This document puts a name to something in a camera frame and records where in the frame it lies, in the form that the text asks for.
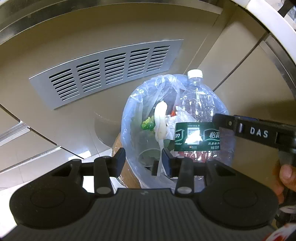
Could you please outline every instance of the metal frame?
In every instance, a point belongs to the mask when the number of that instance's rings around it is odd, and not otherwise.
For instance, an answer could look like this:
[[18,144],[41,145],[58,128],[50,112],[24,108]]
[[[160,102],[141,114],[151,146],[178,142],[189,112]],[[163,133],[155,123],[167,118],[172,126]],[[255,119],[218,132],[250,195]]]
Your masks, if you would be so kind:
[[20,122],[17,125],[10,128],[8,131],[0,135],[0,146],[26,134],[30,131],[30,127],[24,122]]
[[222,8],[198,0],[7,0],[0,5],[0,45],[51,18],[79,9],[121,3],[162,3],[221,14]]
[[293,60],[271,34],[259,46],[275,64],[296,99],[296,66]]

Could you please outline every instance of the trash bag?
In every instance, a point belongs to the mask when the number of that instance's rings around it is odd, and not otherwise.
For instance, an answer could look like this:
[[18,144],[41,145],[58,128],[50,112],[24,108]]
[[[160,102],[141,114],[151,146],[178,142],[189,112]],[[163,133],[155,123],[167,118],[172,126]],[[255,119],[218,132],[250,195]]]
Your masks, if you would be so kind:
[[[151,175],[149,168],[152,167],[155,160],[159,161],[160,147],[154,137],[154,132],[141,128],[141,124],[154,115],[155,106],[161,101],[168,105],[167,115],[176,111],[176,106],[181,104],[180,96],[186,90],[186,85],[187,76],[185,75],[160,75],[141,84],[127,100],[122,115],[121,142],[126,150],[127,161],[142,188],[175,189],[176,180],[168,178],[164,173],[161,173],[160,176]],[[219,106],[221,100],[218,97],[217,100]],[[222,109],[223,111],[218,113],[228,113],[225,112],[225,108]],[[217,159],[222,160],[223,156],[227,156],[226,164],[229,165],[234,152],[234,136],[227,130],[220,133],[221,151],[226,153]],[[223,138],[232,139],[232,142],[223,146]],[[195,190],[197,189],[202,189],[200,184],[195,188]]]

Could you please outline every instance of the white bottle cap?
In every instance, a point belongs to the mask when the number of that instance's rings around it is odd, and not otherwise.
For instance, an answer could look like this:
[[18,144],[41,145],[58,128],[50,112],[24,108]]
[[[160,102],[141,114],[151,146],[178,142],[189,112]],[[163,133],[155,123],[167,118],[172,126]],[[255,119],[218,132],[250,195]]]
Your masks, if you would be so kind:
[[202,71],[200,69],[192,69],[187,72],[188,79],[202,78]]

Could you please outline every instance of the plastic bottle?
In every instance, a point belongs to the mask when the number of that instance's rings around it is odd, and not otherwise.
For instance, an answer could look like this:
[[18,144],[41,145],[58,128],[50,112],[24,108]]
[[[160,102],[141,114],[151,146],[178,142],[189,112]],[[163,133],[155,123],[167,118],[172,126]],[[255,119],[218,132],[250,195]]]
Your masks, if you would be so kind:
[[[181,108],[187,111],[196,122],[211,122],[215,113],[213,96],[209,94],[209,87],[202,83],[202,71],[192,69],[188,71],[188,86],[181,95]],[[186,151],[179,152],[198,162],[205,162],[213,158],[212,151]]]

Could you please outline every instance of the metal vent panel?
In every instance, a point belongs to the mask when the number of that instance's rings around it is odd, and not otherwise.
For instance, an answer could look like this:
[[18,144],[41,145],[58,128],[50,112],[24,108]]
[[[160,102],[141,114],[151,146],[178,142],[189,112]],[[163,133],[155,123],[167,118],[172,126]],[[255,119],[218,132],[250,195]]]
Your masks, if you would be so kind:
[[30,83],[50,109],[169,70],[183,40],[141,43],[86,55],[45,70]]

